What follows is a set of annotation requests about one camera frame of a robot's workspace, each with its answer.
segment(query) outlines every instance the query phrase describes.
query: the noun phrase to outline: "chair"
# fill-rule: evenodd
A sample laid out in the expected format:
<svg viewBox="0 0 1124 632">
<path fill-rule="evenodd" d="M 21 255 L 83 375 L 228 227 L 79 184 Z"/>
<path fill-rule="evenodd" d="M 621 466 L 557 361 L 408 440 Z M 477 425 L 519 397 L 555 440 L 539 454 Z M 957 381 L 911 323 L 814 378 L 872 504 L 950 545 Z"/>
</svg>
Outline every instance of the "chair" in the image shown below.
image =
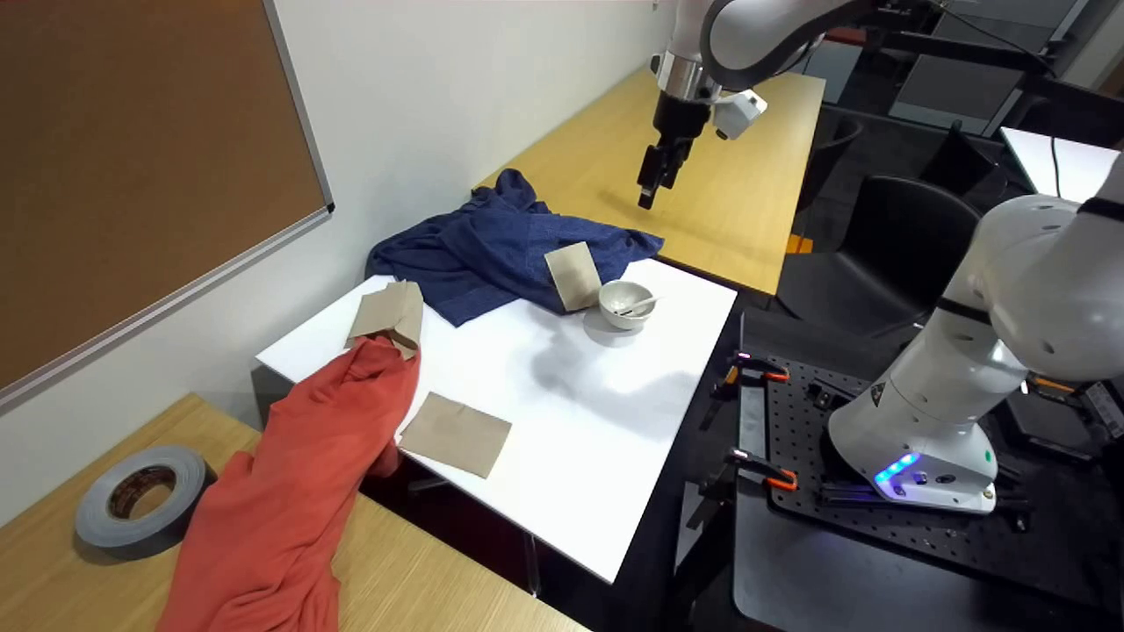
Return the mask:
<svg viewBox="0 0 1124 632">
<path fill-rule="evenodd" d="M 836 131 L 820 139 L 807 155 L 807 169 L 804 169 L 804 184 L 800 184 L 800 223 L 797 232 L 804 234 L 810 227 L 810 203 L 822 194 L 822 184 L 830 183 L 836 162 L 847 155 L 847 148 L 865 134 L 862 119 L 841 117 Z"/>
<path fill-rule="evenodd" d="M 849 341 L 883 341 L 929 318 L 978 227 L 941 184 L 867 175 L 836 253 L 786 255 L 779 310 Z"/>
<path fill-rule="evenodd" d="M 929 156 L 918 179 L 953 189 L 957 196 L 985 183 L 998 165 L 957 127 L 950 127 L 941 148 Z"/>
</svg>

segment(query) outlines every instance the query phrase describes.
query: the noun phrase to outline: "fabric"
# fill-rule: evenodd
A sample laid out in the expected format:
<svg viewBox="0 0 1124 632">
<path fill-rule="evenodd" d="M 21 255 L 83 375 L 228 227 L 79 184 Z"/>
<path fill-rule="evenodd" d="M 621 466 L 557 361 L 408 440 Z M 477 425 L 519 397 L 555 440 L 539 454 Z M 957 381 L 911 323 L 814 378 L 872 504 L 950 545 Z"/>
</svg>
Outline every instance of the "fabric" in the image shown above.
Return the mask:
<svg viewBox="0 0 1124 632">
<path fill-rule="evenodd" d="M 331 557 L 370 466 L 396 466 L 419 361 L 365 335 L 271 407 L 190 520 L 161 629 L 337 629 Z"/>
<path fill-rule="evenodd" d="M 557 218 L 505 169 L 494 189 L 474 189 L 459 209 L 379 243 L 365 275 L 419 280 L 425 301 L 458 326 L 514 299 L 566 311 L 546 253 L 570 243 L 590 246 L 601 280 L 621 277 L 631 260 L 664 246 L 645 232 Z"/>
</svg>

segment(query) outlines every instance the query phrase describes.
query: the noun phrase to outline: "cork board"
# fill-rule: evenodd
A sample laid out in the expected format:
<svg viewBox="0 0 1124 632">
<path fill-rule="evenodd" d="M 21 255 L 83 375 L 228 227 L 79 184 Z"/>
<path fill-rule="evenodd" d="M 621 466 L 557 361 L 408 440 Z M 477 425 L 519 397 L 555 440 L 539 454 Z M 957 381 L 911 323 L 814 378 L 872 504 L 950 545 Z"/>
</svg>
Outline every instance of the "cork board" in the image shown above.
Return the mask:
<svg viewBox="0 0 1124 632">
<path fill-rule="evenodd" d="M 0 392 L 323 214 L 268 11 L 0 4 Z"/>
</svg>

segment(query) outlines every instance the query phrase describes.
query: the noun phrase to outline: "blue cloth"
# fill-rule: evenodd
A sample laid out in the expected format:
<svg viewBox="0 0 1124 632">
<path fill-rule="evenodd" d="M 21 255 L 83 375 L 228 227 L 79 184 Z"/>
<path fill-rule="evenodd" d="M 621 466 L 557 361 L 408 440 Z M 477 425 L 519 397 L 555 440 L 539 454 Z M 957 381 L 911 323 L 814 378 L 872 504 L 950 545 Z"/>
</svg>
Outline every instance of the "blue cloth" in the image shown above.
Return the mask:
<svg viewBox="0 0 1124 632">
<path fill-rule="evenodd" d="M 586 243 L 601 280 L 625 275 L 631 260 L 659 253 L 659 238 L 612 223 L 557 218 L 505 169 L 494 189 L 474 189 L 454 214 L 434 214 L 365 255 L 365 275 L 419 280 L 425 301 L 454 326 L 526 299 L 566 311 L 546 253 Z"/>
</svg>

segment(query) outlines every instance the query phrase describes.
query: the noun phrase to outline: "wooden counter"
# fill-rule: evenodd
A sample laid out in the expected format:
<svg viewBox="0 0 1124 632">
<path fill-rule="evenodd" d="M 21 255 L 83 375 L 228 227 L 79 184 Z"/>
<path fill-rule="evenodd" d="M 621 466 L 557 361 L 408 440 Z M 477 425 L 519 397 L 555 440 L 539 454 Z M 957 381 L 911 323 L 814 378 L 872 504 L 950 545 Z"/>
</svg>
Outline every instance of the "wooden counter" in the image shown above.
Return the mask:
<svg viewBox="0 0 1124 632">
<path fill-rule="evenodd" d="M 760 94 L 769 111 L 737 139 L 717 139 L 706 127 L 676 189 L 659 189 L 655 209 L 636 203 L 638 156 L 657 139 L 651 70 L 625 77 L 508 169 L 519 169 L 557 214 L 664 234 L 664 260 L 778 296 L 822 79 L 783 73 L 760 83 Z"/>
<path fill-rule="evenodd" d="M 97 475 L 144 447 L 168 442 L 197 449 L 223 470 L 237 449 L 255 442 L 255 431 L 199 397 L 184 397 L 7 524 L 0 528 L 0 629 L 156 629 L 179 547 L 142 560 L 83 560 L 70 532 L 79 498 Z M 370 498 L 354 502 L 335 572 L 340 629 L 580 629 Z"/>
</svg>

